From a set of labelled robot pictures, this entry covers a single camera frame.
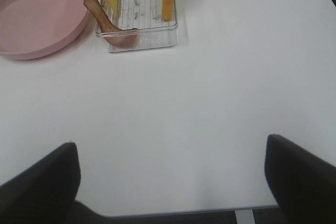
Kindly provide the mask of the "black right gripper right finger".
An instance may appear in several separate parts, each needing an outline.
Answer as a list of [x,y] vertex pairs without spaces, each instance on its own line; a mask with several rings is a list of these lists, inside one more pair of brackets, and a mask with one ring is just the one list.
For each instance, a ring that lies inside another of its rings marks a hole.
[[288,223],[335,223],[335,166],[289,139],[271,134],[264,172]]

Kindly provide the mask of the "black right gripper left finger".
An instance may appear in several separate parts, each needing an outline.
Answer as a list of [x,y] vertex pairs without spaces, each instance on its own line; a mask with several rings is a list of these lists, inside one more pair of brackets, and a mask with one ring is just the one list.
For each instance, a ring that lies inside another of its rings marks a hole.
[[75,143],[65,143],[1,185],[1,223],[64,223],[81,173]]

